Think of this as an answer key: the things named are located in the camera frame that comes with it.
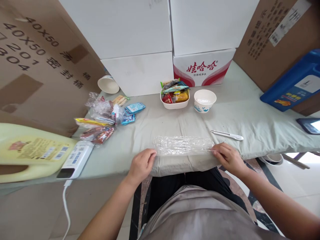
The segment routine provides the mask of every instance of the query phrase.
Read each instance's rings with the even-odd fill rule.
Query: white charging cable
[[[71,185],[71,183],[72,183],[72,180],[67,180],[65,182],[63,193],[62,193],[64,211],[66,212],[66,216],[67,216],[67,220],[68,220],[68,228],[67,228],[66,234],[64,235],[62,240],[65,240],[65,238],[66,238],[66,236],[67,236],[67,234],[69,232],[70,226],[71,226],[71,219],[70,219],[70,215],[69,215],[69,211],[68,211],[68,207],[67,207],[67,200],[66,200],[66,190]]]

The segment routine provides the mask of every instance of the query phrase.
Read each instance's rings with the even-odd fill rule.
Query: forearm
[[[250,170],[241,181],[252,191],[282,233],[294,239],[319,239],[320,220],[306,208]]]
[[[116,240],[136,188],[137,186],[133,186],[126,177],[78,240]]]

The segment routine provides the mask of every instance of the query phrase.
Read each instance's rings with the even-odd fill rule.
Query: cardboard box
[[[172,52],[101,60],[128,97],[157,94],[173,80]]]
[[[189,87],[221,84],[236,49],[173,57],[174,78]]]
[[[259,0],[172,0],[174,55],[237,48]]]
[[[60,2],[100,59],[172,51],[168,0]]]
[[[234,61],[265,92],[305,54],[320,48],[317,1],[260,0]],[[320,94],[292,108],[307,116],[320,110]]]
[[[0,122],[71,136],[103,69],[51,1],[3,1],[0,13]]]

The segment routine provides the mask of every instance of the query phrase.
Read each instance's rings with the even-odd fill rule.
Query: smartphone
[[[320,118],[299,118],[296,120],[309,134],[320,134]]]

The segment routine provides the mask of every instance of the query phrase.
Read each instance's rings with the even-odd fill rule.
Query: right hand
[[[132,160],[127,182],[138,187],[151,172],[156,154],[156,150],[149,148],[138,153]]]
[[[250,168],[248,168],[243,162],[239,152],[229,144],[216,144],[213,146],[211,151],[222,166],[236,177],[244,177],[250,171]]]

